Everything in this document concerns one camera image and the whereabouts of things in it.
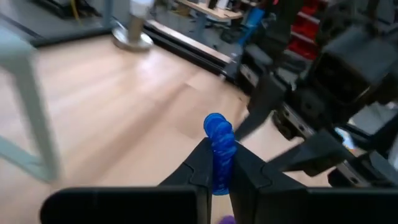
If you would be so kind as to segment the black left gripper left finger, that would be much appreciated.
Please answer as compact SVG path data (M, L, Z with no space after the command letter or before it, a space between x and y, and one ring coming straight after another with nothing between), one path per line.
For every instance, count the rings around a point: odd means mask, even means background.
M204 138L155 187L70 187L43 202L41 224L209 224L213 153Z

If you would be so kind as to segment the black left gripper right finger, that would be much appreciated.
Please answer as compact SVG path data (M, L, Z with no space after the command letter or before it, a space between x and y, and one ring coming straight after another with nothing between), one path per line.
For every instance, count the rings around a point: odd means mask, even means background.
M307 187L242 145L229 195L237 224L398 224L397 188Z

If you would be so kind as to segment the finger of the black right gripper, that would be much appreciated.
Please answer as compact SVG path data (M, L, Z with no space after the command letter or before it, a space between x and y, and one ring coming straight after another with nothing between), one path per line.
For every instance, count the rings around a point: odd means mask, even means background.
M276 77L262 77L248 104L249 114L235 130L237 141L255 131L269 116L278 104L283 101L287 90L287 82Z
M323 129L271 159L269 164L281 172L303 171L314 177L350 159L352 153L342 144L341 136Z

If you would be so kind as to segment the blue coil keychain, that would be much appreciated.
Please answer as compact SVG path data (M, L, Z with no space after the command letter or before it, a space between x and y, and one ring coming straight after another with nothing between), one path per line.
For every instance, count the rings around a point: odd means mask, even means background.
M205 118L203 128L213 152L213 195L228 195L237 151L233 126L222 114L211 113Z

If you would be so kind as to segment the purple coil keychain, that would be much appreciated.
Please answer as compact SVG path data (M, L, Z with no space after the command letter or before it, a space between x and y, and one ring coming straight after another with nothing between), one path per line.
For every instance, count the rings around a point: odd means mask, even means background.
M225 215L216 224L236 224L236 220L233 215Z

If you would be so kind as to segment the red bin rack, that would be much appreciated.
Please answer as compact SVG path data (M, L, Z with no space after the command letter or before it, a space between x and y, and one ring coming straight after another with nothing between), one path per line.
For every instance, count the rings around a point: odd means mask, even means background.
M292 25L291 39L288 49L303 58L313 60L318 54L318 45L315 37L320 20L316 16L323 7L322 0L304 0L304 6L296 15Z

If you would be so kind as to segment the blue background chair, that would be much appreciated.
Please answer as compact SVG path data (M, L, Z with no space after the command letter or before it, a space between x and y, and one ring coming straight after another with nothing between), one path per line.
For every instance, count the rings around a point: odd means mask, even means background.
M246 31L238 41L240 46L243 46L245 42L250 38L258 24L261 22L264 14L265 10L259 9L258 7L253 7L250 10L245 23Z

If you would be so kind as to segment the wooden background table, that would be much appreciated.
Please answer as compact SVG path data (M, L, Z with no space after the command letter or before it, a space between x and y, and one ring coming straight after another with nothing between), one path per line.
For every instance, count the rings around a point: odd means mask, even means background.
M241 12L233 12L219 8L210 9L205 3L193 3L188 0L176 0L176 1L221 21L226 21L229 19L239 19L243 16Z

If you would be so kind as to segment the white bulb table lamp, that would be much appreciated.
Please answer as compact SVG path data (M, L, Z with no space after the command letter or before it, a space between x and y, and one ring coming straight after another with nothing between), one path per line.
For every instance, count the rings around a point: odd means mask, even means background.
M144 24L155 0L129 0L127 26L118 25L112 31L113 44L130 52L148 51L153 40L144 33Z

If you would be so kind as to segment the green perforated metal shelf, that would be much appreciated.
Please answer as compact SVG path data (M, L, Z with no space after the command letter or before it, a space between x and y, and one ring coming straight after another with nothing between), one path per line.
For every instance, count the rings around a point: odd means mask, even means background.
M53 182L60 175L58 153L47 124L33 65L35 48L22 37L0 26L0 68L14 79L30 131L39 152L36 157L0 137L0 157L42 182Z

